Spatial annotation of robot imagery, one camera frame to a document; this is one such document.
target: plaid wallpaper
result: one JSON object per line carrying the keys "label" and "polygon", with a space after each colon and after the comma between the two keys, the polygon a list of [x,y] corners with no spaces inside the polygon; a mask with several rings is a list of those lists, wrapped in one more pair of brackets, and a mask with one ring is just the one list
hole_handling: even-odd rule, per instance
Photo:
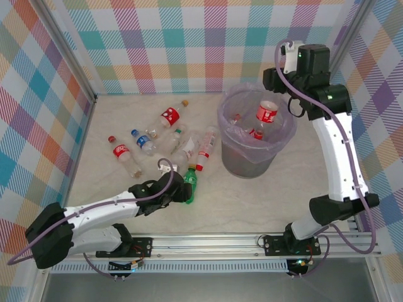
{"label": "plaid wallpaper", "polygon": [[353,99],[353,134],[363,175],[382,199],[372,210],[377,238],[390,287],[403,301],[402,0],[376,3],[334,82],[346,84]]}
{"label": "plaid wallpaper", "polygon": [[41,209],[61,202],[91,107],[28,0],[0,0],[0,301],[21,301],[25,246]]}
{"label": "plaid wallpaper", "polygon": [[360,0],[46,0],[94,90],[222,91],[260,81],[289,37],[337,49]]}

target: white marble floor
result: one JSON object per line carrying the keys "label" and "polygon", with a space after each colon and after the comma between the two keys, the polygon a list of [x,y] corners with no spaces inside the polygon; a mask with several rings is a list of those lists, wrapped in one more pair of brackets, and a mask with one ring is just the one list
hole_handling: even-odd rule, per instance
{"label": "white marble floor", "polygon": [[[155,94],[102,96],[98,99],[67,206],[108,198],[136,183],[114,158],[107,138],[114,135],[135,151],[145,176],[137,182],[158,179],[158,155],[140,153],[130,135],[143,130],[169,105],[189,101],[181,121],[204,131],[217,125],[221,94]],[[308,211],[309,199],[327,194],[327,173],[321,146],[307,117],[298,119],[297,134],[269,169],[255,179],[230,174],[221,161],[221,143],[203,172],[198,174],[195,201],[172,203],[148,217],[123,222],[138,233],[281,232],[286,224]]]}

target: green bottle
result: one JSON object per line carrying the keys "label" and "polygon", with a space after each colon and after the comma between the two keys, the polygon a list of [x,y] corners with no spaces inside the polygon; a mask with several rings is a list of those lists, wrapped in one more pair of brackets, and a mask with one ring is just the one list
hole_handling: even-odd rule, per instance
{"label": "green bottle", "polygon": [[189,165],[188,171],[184,175],[183,179],[184,179],[184,182],[191,184],[191,196],[186,201],[187,204],[190,204],[193,202],[193,200],[195,198],[195,191],[196,191],[196,185],[197,185],[196,165]]}

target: trash bin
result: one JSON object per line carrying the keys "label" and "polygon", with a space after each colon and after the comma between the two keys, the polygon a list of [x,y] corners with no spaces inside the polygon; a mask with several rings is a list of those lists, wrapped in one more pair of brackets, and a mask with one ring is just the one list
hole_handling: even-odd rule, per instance
{"label": "trash bin", "polygon": [[[256,115],[262,100],[275,98],[279,104],[274,120],[276,130],[270,133],[269,138],[257,140],[233,124],[235,115]],[[258,177],[266,172],[276,154],[290,141],[297,129],[295,118],[288,112],[283,96],[255,83],[238,84],[225,92],[218,108],[218,120],[222,162],[230,173],[243,178]]]}

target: plastic bag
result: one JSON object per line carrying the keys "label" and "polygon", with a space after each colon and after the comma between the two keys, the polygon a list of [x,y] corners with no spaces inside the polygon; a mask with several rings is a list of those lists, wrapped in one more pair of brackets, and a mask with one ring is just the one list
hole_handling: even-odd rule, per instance
{"label": "plastic bag", "polygon": [[[241,127],[230,123],[236,114],[255,115],[260,101],[281,98],[275,123],[280,125],[268,141],[257,140]],[[262,84],[242,83],[235,85],[223,95],[218,108],[218,121],[222,143],[236,150],[248,161],[258,164],[273,158],[295,135],[297,123],[287,110],[283,95],[267,91]]]}

